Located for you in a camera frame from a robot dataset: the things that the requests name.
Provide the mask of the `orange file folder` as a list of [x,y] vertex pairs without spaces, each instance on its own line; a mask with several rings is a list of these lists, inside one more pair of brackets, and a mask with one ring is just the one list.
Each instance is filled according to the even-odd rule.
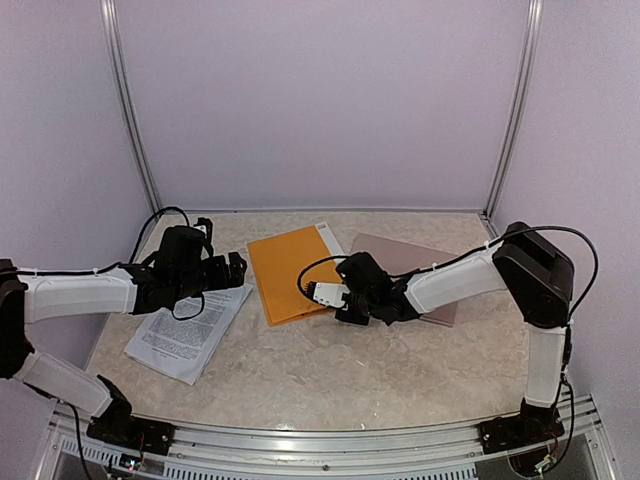
[[311,269],[312,279],[338,283],[338,257],[344,253],[325,222],[248,244],[248,252],[266,320],[274,327],[324,313],[327,309],[307,298],[298,289],[298,276],[312,263],[326,261]]

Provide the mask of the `stack of printed papers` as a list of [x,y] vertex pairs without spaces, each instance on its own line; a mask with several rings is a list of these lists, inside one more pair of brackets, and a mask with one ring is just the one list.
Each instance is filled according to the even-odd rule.
[[194,385],[252,290],[252,285],[245,284],[206,292],[201,299],[179,301],[173,311],[150,314],[124,353],[152,370]]

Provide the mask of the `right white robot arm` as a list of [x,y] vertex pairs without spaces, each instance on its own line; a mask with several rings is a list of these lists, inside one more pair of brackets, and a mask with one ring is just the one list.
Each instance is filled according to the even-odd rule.
[[524,223],[444,262],[389,274],[368,253],[330,261],[332,283],[304,283],[339,320],[378,321],[366,344],[370,388],[346,404],[388,426],[427,425],[512,411],[514,438],[535,442],[556,419],[572,297],[572,261]]

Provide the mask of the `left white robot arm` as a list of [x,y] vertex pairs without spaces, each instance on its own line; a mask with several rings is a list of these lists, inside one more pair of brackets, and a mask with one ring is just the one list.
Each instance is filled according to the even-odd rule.
[[85,314],[144,315],[171,310],[187,298],[243,285],[247,262],[237,252],[217,255],[204,224],[164,231],[157,250],[141,262],[103,269],[26,271],[1,262],[1,376],[49,394],[99,420],[121,445],[133,443],[140,424],[126,397],[109,380],[39,352],[26,327]]

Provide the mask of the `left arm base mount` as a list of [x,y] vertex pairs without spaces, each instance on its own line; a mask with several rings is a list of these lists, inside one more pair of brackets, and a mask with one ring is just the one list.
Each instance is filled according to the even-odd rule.
[[167,456],[176,427],[167,422],[132,415],[92,418],[87,436],[109,445]]

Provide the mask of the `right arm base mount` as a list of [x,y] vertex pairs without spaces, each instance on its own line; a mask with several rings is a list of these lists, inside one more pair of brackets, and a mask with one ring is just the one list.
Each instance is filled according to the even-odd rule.
[[517,415],[481,422],[478,432],[483,453],[488,455],[557,439],[565,429],[559,420],[547,422]]

